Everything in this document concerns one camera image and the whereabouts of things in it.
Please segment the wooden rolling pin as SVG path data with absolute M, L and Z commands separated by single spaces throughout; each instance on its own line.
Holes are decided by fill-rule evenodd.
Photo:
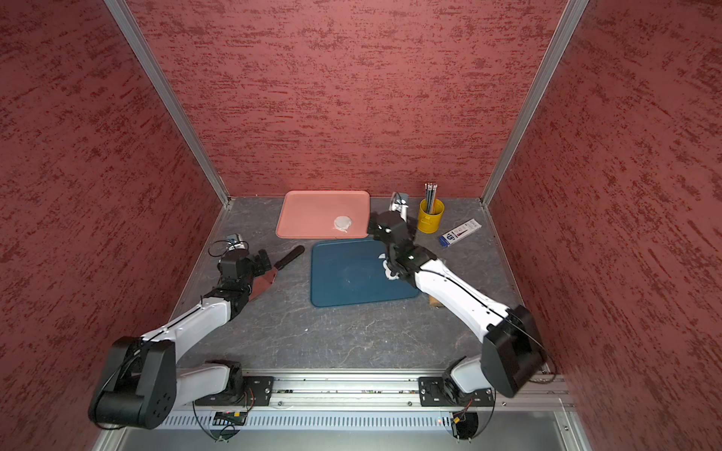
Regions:
M 434 307 L 434 308 L 443 308 L 444 307 L 444 305 L 440 301 L 438 301 L 436 298 L 434 298 L 432 296 L 429 296 L 429 302 L 430 302 L 431 307 Z

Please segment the teal tray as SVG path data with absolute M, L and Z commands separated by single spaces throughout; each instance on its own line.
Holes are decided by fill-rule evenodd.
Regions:
M 366 239 L 318 242 L 311 252 L 310 302 L 319 308 L 412 299 L 419 290 L 385 275 L 385 245 Z

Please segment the white dough piece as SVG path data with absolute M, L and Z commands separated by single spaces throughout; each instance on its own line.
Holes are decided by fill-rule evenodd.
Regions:
M 391 280 L 391 281 L 398 280 L 399 279 L 398 274 L 396 272 L 394 272 L 389 266 L 387 255 L 381 254 L 381 255 L 379 255 L 378 259 L 380 259 L 382 261 L 382 265 L 383 265 L 383 268 L 385 271 L 385 277 L 387 278 L 387 280 Z

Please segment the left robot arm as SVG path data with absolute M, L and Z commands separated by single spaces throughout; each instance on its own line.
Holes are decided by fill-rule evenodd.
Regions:
M 143 334 L 115 341 L 88 407 L 88 418 L 103 430 L 159 427 L 171 412 L 201 398 L 236 403 L 246 397 L 242 367 L 212 360 L 180 369 L 180 359 L 208 334 L 240 315 L 254 283 L 269 272 L 265 250 L 225 253 L 218 262 L 217 284 L 177 319 Z

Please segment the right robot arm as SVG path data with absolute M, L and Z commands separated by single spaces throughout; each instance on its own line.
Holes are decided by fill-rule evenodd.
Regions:
M 368 233 L 385 246 L 387 278 L 402 280 L 438 300 L 481 342 L 481 353 L 464 357 L 445 373 L 450 398 L 490 389 L 513 398 L 547 362 L 548 353 L 531 312 L 477 291 L 429 249 L 417 245 L 399 212 L 373 213 Z

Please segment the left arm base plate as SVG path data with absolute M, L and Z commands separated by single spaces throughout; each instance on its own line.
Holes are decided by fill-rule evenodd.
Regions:
M 267 407 L 270 403 L 275 379 L 272 376 L 243 377 L 233 388 L 227 388 L 219 394 L 209 395 L 195 401 L 197 406 L 240 406 Z

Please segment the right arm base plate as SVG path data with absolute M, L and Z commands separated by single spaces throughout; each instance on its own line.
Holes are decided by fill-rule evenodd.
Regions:
M 420 377 L 419 400 L 422 407 L 493 407 L 494 394 L 491 389 L 477 390 L 463 394 L 447 387 L 442 377 Z

